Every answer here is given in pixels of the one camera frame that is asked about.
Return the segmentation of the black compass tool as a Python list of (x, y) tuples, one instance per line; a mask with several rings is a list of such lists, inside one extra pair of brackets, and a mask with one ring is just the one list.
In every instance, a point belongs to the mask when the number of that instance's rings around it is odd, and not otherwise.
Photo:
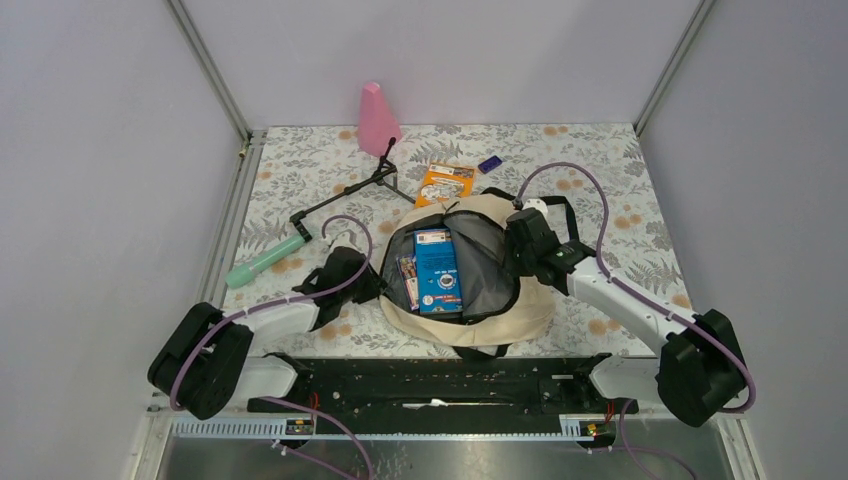
[(323, 200), (306, 209), (297, 211), (289, 217), (289, 222), (292, 224), (292, 226), (295, 228), (296, 233), (305, 243), (308, 243), (312, 240), (311, 233), (308, 231), (307, 227), (303, 223), (304, 219), (309, 214), (314, 213), (317, 210), (320, 210), (323, 207), (326, 207), (338, 200), (341, 200), (344, 197), (353, 195), (354, 193), (360, 191), (366, 186), (377, 185), (385, 187), (400, 198), (410, 203), (415, 203), (415, 199), (413, 197), (407, 195), (399, 189), (397, 166), (388, 159), (388, 156), (391, 153), (393, 147), (396, 145), (397, 141), (397, 137), (391, 137), (388, 140), (385, 152), (379, 157), (377, 168), (372, 172), (372, 174), (368, 178), (358, 183), (349, 186), (344, 186), (340, 193), (337, 193), (331, 196), (330, 198)]

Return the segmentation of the blue picture book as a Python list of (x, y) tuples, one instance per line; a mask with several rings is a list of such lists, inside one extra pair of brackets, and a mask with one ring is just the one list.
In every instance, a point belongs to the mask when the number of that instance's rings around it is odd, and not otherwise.
[(410, 310), (413, 312), (418, 311), (420, 301), (416, 256), (414, 254), (401, 255), (397, 258), (396, 265), (398, 273), (401, 276)]

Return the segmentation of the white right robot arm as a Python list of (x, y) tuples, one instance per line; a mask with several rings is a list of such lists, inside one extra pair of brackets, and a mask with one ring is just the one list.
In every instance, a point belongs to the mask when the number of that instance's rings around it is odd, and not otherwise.
[(618, 321), (654, 354), (610, 355), (592, 364), (573, 386), (579, 407), (597, 412), (617, 399), (660, 403), (684, 424), (700, 427), (717, 413), (740, 414), (754, 406), (757, 387), (725, 314), (662, 300), (606, 264), (607, 197), (600, 198), (601, 227), (590, 247), (576, 235), (560, 240), (543, 200), (526, 198), (528, 187), (522, 183), (515, 199), (521, 208), (506, 221), (507, 268)]

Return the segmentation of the green tube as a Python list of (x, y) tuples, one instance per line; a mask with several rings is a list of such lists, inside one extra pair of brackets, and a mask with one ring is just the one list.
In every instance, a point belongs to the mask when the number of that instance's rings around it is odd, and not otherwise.
[(306, 243), (307, 241), (301, 235), (291, 236), (283, 240), (251, 261), (233, 268), (225, 277), (226, 285), (230, 289), (238, 289), (251, 283), (260, 273), (297, 251)]

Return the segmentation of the blue booklet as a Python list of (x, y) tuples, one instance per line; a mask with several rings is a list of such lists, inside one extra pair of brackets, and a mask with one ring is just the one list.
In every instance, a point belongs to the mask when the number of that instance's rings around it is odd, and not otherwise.
[(461, 312), (463, 302), (451, 232), (417, 230), (413, 239), (420, 314)]

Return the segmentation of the beige canvas backpack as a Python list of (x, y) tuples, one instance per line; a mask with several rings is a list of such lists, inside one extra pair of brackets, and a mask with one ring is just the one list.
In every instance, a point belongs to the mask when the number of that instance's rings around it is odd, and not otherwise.
[[(503, 356), (511, 344), (542, 336), (554, 319), (553, 294), (536, 278), (513, 275), (505, 266), (507, 219), (521, 206), (514, 196), (489, 188), (407, 213), (391, 234), (380, 266), (386, 284), (380, 305), (388, 322), (468, 360), (484, 359), (485, 347)], [(433, 229), (446, 230), (454, 246), (460, 303), (454, 311), (414, 307), (402, 275), (401, 260), (414, 254), (418, 232)]]

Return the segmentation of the orange booklet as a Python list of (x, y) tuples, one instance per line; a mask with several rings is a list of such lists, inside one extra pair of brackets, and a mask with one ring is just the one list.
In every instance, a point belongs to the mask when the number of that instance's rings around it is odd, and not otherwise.
[(441, 163), (429, 165), (418, 190), (414, 206), (426, 207), (471, 195), (476, 169)]

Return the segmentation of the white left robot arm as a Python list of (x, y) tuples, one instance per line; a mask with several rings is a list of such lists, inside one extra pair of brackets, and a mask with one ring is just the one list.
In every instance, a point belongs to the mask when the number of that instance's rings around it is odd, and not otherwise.
[(320, 329), (342, 307), (377, 298), (386, 283), (366, 251), (341, 237), (330, 243), (323, 266), (314, 269), (292, 293), (277, 300), (225, 312), (208, 302), (193, 305), (157, 353), (148, 382), (165, 394), (175, 411), (198, 420), (272, 397), (296, 411), (309, 401), (310, 385), (280, 354), (267, 354), (271, 343)]

